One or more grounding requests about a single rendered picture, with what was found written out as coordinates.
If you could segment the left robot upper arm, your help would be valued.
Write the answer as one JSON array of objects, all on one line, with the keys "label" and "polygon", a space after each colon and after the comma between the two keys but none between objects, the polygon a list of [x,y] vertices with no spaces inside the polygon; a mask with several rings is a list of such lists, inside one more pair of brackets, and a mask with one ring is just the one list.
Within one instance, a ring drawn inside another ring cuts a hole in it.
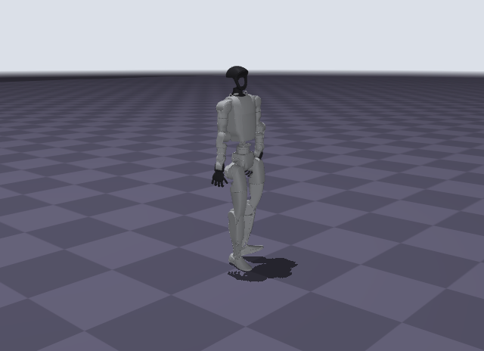
[{"label": "left robot upper arm", "polygon": [[253,95],[253,97],[255,98],[255,102],[256,102],[256,133],[262,133],[265,131],[265,124],[260,122],[260,118],[261,118],[261,98],[259,96],[255,96]]}]

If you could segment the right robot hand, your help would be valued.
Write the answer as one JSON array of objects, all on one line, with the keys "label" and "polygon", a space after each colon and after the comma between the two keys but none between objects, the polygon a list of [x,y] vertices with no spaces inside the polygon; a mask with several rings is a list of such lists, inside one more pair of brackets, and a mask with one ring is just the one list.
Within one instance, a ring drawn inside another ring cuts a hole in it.
[{"label": "right robot hand", "polygon": [[221,182],[221,187],[224,187],[224,185],[223,185],[223,179],[224,179],[225,183],[228,184],[228,182],[225,179],[224,174],[223,174],[224,168],[225,168],[225,164],[223,164],[223,166],[222,166],[222,171],[221,170],[217,170],[216,169],[216,165],[215,165],[215,173],[213,174],[213,179],[212,179],[212,183],[211,183],[212,185],[213,185],[214,180],[215,180],[215,186],[217,186],[216,183],[218,182],[218,187],[220,187],[220,182]]}]

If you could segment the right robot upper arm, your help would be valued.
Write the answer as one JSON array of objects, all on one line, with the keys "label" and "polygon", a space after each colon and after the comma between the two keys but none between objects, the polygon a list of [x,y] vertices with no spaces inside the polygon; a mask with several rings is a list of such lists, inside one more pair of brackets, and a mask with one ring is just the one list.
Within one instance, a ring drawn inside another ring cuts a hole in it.
[{"label": "right robot upper arm", "polygon": [[217,116],[218,133],[222,132],[224,134],[223,142],[228,142],[231,139],[231,134],[226,131],[226,128],[228,125],[228,113],[231,111],[231,107],[232,107],[231,103],[232,103],[232,100],[227,99],[224,101],[220,101],[216,105],[216,111],[218,114]]}]

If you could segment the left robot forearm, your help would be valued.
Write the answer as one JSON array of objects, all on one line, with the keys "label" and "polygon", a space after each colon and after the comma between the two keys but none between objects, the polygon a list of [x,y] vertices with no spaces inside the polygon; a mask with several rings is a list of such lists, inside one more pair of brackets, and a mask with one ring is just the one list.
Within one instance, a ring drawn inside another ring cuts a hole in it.
[{"label": "left robot forearm", "polygon": [[259,157],[260,153],[263,152],[265,146],[264,146],[264,134],[265,131],[262,133],[256,133],[255,135],[255,151],[254,151],[254,156]]}]

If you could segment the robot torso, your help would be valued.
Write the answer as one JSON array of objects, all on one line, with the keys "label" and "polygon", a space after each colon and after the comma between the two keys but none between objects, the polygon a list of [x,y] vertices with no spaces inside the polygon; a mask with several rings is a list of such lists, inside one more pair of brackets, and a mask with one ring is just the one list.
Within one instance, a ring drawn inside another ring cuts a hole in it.
[{"label": "robot torso", "polygon": [[[245,94],[246,92],[246,94]],[[227,132],[231,134],[231,141],[239,141],[236,152],[231,156],[232,162],[235,160],[240,161],[240,166],[244,168],[244,171],[253,166],[254,153],[250,151],[251,144],[246,141],[252,140],[256,135],[256,102],[255,98],[247,94],[239,97],[234,93],[225,99],[232,100],[231,111],[228,113],[228,125]],[[230,96],[231,95],[231,96]]]}]

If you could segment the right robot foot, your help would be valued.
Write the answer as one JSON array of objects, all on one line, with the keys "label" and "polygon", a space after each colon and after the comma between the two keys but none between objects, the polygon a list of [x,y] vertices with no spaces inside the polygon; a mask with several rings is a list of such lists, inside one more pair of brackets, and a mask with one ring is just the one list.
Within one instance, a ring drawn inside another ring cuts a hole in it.
[{"label": "right robot foot", "polygon": [[244,260],[243,257],[234,258],[234,254],[230,254],[228,261],[236,265],[237,268],[243,271],[251,271],[252,267]]}]

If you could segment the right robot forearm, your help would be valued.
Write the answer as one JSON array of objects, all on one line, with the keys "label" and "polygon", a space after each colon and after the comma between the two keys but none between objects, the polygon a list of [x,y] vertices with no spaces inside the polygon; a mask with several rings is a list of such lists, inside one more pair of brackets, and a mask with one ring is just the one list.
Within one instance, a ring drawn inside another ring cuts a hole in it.
[{"label": "right robot forearm", "polygon": [[216,157],[216,169],[221,171],[222,171],[223,163],[226,160],[225,154],[226,154],[226,148],[227,148],[227,144],[223,143],[223,140],[224,140],[224,134],[222,132],[219,132],[216,139],[216,147],[217,147],[216,153],[218,154],[218,156]]}]

